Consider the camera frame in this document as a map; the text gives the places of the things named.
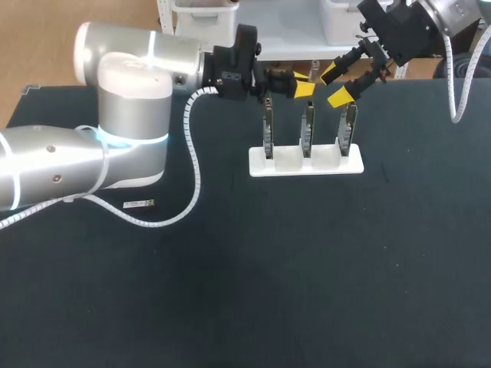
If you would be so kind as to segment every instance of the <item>black table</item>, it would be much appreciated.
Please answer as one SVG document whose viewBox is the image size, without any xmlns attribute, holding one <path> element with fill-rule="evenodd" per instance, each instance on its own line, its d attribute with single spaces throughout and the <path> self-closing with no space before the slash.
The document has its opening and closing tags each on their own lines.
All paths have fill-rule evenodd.
<svg viewBox="0 0 491 368">
<path fill-rule="evenodd" d="M 334 140 L 330 90 L 318 143 Z M 358 104 L 359 176 L 249 177 L 262 110 L 204 97 L 192 130 L 203 172 L 180 223 L 142 229 L 58 204 L 0 232 L 1 367 L 481 367 L 491 363 L 491 81 L 450 122 L 444 80 L 377 84 Z M 193 191 L 173 105 L 149 220 Z M 304 101 L 276 98 L 275 142 L 298 142 Z M 94 90 L 43 87 L 10 127 L 96 123 Z"/>
</svg>

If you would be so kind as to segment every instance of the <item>white rack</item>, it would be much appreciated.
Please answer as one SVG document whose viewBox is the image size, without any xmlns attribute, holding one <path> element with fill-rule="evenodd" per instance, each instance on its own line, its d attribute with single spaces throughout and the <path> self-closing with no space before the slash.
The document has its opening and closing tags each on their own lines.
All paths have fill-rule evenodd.
<svg viewBox="0 0 491 368">
<path fill-rule="evenodd" d="M 242 0 L 237 11 L 258 28 L 262 61 L 334 59 L 356 46 L 329 45 L 320 17 L 319 0 Z"/>
</svg>

